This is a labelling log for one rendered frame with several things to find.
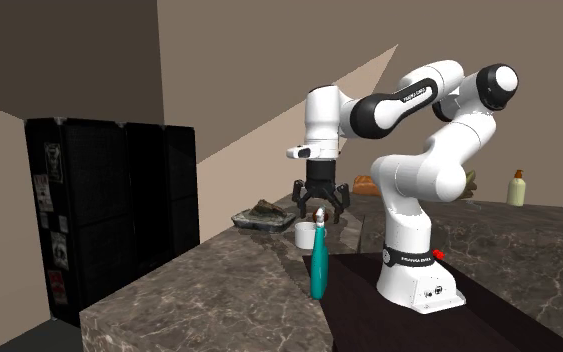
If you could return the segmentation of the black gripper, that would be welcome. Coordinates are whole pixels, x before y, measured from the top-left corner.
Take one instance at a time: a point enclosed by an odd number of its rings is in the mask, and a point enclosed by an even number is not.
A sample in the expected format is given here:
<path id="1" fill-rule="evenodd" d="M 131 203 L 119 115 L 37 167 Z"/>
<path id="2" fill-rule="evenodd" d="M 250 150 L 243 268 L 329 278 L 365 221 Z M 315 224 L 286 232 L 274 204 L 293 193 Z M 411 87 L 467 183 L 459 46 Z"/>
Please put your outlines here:
<path id="1" fill-rule="evenodd" d="M 296 203 L 301 219 L 306 217 L 306 203 L 311 196 L 327 195 L 329 203 L 334 207 L 333 223 L 339 223 L 341 214 L 350 206 L 350 190 L 347 183 L 336 187 L 335 174 L 335 160 L 306 161 L 306 181 L 295 180 L 292 192 L 292 201 Z"/>

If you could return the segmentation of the white cup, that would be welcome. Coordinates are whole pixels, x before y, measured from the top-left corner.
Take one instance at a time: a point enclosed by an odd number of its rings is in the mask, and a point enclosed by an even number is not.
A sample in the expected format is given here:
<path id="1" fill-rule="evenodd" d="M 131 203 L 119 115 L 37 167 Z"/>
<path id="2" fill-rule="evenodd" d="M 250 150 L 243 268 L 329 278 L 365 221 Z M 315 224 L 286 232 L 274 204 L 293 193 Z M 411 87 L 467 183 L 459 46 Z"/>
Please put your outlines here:
<path id="1" fill-rule="evenodd" d="M 315 241 L 316 224 L 314 222 L 297 222 L 294 225 L 294 243 L 297 248 L 312 250 Z"/>

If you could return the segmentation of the orange-brown bread loaf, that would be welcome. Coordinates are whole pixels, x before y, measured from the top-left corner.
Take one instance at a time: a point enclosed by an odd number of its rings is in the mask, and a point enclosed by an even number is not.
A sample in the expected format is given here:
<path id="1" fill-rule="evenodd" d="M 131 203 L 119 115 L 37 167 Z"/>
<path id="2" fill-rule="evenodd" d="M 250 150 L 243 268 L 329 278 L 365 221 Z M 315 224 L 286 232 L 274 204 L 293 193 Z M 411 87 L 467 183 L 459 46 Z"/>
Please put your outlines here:
<path id="1" fill-rule="evenodd" d="M 352 186 L 352 192 L 358 195 L 379 196 L 380 191 L 368 175 L 358 175 Z"/>

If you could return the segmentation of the brown rocky lump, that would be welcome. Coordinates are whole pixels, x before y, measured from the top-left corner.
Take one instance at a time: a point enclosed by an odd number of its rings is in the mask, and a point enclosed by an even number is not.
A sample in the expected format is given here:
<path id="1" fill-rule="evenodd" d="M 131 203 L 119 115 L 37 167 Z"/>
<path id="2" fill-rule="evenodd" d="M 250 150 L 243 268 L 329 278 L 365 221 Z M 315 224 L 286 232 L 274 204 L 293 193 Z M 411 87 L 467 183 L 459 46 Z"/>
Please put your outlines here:
<path id="1" fill-rule="evenodd" d="M 260 199 L 257 204 L 249 211 L 249 214 L 252 216 L 261 217 L 285 217 L 287 215 L 287 212 L 283 208 L 270 203 L 265 199 Z"/>

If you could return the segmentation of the grey rectangular dish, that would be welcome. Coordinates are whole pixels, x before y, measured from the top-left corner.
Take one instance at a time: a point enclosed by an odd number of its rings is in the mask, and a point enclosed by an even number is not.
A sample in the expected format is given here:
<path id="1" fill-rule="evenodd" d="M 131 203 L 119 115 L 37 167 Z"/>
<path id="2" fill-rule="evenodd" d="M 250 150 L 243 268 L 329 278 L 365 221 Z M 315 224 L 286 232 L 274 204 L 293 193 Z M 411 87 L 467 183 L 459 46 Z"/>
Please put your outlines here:
<path id="1" fill-rule="evenodd" d="M 260 230 L 269 233 L 285 231 L 296 219 L 291 212 L 278 213 L 252 213 L 250 209 L 243 210 L 231 217 L 238 228 Z"/>

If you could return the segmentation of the teal spray bottle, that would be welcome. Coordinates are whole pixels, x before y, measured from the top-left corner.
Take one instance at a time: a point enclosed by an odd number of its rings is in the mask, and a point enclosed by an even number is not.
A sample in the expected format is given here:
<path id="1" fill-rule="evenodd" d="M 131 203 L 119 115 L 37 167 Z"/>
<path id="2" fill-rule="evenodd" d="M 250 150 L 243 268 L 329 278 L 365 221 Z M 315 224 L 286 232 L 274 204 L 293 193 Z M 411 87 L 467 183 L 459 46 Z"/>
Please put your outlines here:
<path id="1" fill-rule="evenodd" d="M 321 300 L 327 286 L 328 249 L 325 245 L 325 207 L 315 213 L 315 236 L 311 256 L 310 293 L 315 300 Z"/>

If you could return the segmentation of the dark robot stand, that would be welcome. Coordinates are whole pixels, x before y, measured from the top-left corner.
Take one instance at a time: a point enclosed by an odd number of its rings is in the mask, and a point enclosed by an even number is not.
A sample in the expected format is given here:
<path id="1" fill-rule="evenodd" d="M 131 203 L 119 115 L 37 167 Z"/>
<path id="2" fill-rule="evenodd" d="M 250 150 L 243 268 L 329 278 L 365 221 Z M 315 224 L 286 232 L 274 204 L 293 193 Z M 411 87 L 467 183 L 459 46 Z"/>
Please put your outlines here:
<path id="1" fill-rule="evenodd" d="M 329 257 L 320 301 L 333 352 L 563 352 L 563 338 L 452 266 L 461 307 L 427 315 L 384 299 L 377 253 Z"/>

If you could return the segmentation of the green leafy object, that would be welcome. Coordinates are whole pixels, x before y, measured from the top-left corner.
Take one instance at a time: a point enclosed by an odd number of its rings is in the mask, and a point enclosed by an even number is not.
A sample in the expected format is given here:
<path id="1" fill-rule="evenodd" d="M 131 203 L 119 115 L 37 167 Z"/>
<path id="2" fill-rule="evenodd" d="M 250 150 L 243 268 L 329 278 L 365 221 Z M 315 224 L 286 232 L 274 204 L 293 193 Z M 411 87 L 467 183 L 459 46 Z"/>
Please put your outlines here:
<path id="1" fill-rule="evenodd" d="M 474 191 L 477 189 L 475 178 L 476 173 L 474 170 L 468 171 L 466 173 L 466 185 L 463 192 L 459 196 L 460 199 L 469 199 L 473 197 Z"/>

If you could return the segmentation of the cream pump bottle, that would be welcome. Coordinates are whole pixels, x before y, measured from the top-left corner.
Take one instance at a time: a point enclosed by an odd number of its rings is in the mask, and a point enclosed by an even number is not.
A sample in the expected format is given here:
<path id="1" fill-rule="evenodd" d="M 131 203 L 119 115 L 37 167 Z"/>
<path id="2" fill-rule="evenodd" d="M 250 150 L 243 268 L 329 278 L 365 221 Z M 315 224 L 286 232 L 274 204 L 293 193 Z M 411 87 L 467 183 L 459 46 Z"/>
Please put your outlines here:
<path id="1" fill-rule="evenodd" d="M 524 205 L 526 182 L 523 180 L 523 171 L 518 169 L 513 179 L 508 184 L 506 203 L 521 207 Z"/>

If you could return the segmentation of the black cabinet with stickers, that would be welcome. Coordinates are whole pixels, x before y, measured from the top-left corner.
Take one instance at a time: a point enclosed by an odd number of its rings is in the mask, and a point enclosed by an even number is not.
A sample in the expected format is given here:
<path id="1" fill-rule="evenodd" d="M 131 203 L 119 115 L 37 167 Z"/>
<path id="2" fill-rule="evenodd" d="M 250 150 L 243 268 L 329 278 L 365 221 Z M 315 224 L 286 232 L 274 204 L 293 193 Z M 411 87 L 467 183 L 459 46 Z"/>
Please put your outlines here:
<path id="1" fill-rule="evenodd" d="M 76 118 L 24 122 L 53 318 L 87 307 L 200 243 L 195 131 Z"/>

